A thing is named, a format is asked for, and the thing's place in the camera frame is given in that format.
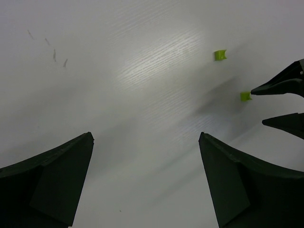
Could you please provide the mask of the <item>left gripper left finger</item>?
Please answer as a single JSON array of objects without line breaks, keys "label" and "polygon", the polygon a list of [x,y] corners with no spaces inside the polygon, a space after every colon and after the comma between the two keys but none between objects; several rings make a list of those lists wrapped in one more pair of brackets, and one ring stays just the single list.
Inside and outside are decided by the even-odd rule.
[{"label": "left gripper left finger", "polygon": [[84,133],[54,149],[0,170],[2,228],[73,225],[94,138]]}]

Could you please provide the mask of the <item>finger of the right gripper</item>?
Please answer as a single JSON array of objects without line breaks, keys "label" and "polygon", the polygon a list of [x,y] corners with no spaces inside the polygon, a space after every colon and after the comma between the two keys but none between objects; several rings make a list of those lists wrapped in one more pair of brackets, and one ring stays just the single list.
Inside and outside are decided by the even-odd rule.
[{"label": "finger of the right gripper", "polygon": [[293,62],[271,80],[251,90],[252,95],[283,95],[287,93],[304,96],[303,59]]},{"label": "finger of the right gripper", "polygon": [[304,138],[304,114],[294,113],[268,118],[262,121],[265,126],[273,127],[301,139]]}]

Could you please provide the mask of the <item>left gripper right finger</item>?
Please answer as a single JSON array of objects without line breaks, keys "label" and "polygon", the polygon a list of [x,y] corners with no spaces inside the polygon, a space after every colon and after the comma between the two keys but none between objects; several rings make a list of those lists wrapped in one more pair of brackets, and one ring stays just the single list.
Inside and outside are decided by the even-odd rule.
[{"label": "left gripper right finger", "polygon": [[220,228],[302,228],[304,174],[239,151],[207,133],[199,148]]}]

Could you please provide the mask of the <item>small lime piece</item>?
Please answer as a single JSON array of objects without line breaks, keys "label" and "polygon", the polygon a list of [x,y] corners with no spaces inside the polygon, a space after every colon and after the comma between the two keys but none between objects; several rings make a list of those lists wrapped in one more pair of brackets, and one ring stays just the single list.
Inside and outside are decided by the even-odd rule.
[{"label": "small lime piece", "polygon": [[240,100],[241,100],[241,102],[247,102],[247,101],[252,100],[251,92],[249,92],[249,91],[241,92],[240,93]]}]

